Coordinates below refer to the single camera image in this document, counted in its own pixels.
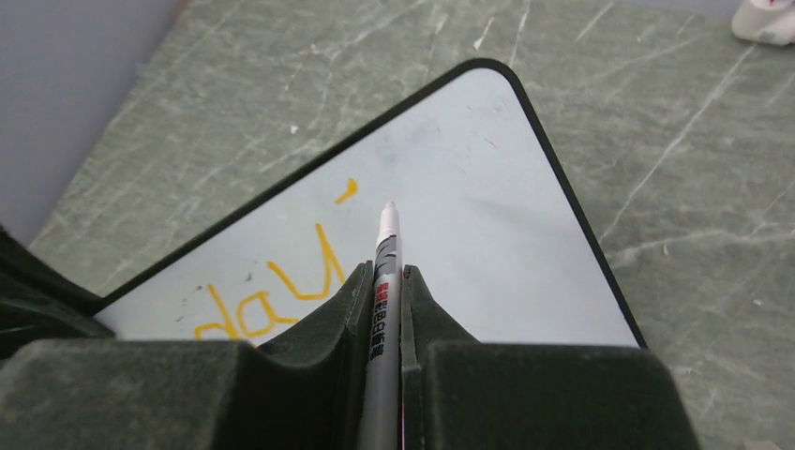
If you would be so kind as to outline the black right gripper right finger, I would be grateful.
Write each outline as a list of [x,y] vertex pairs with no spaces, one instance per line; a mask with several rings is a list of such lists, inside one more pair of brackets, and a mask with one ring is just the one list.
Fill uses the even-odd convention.
[[668,369],[637,348],[483,343],[432,297],[401,288],[406,449],[696,449]]

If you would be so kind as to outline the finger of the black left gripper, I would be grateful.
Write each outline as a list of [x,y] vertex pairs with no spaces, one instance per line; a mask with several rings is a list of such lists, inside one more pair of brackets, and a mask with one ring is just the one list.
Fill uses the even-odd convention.
[[94,315],[103,298],[54,271],[1,231],[1,359],[47,338],[112,338]]

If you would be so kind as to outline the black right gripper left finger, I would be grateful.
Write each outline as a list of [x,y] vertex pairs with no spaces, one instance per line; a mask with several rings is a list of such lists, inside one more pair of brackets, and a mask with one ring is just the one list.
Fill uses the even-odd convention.
[[260,346],[41,339],[1,371],[5,449],[352,449],[373,265]]

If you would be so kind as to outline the white whiteboard marker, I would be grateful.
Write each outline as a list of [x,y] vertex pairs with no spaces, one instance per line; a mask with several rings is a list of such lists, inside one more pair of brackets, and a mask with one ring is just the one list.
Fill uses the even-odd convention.
[[374,260],[373,308],[358,449],[399,447],[401,282],[399,213],[396,205],[388,202],[381,213]]

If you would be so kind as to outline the white whiteboard black frame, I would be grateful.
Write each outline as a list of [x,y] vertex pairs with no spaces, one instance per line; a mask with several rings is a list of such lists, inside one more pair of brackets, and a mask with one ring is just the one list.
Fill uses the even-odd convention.
[[517,76],[450,69],[111,292],[120,338],[285,332],[373,258],[381,211],[402,261],[486,342],[644,345]]

